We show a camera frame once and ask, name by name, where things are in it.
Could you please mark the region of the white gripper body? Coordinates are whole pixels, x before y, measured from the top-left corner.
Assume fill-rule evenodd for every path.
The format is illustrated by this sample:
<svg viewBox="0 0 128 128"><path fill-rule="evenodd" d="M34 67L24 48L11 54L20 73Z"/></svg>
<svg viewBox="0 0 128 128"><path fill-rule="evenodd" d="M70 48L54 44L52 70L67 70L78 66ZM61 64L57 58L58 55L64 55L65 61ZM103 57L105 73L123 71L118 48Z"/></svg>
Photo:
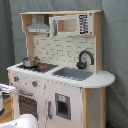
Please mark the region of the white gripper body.
<svg viewBox="0 0 128 128"><path fill-rule="evenodd" d="M14 86L1 84L1 83L0 83L0 90L5 94L12 94L16 92L16 88Z"/></svg>

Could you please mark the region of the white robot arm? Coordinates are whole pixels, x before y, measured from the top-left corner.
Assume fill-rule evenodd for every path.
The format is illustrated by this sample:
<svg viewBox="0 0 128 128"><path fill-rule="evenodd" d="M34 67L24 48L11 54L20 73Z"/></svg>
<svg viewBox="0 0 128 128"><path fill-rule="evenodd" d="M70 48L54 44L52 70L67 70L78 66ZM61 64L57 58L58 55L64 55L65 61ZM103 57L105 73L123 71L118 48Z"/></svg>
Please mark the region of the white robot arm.
<svg viewBox="0 0 128 128"><path fill-rule="evenodd" d="M4 113L4 104L2 94L13 94L16 92L14 86L0 83L0 116ZM32 114L23 114L19 118L0 123L0 128L39 128L37 119Z"/></svg>

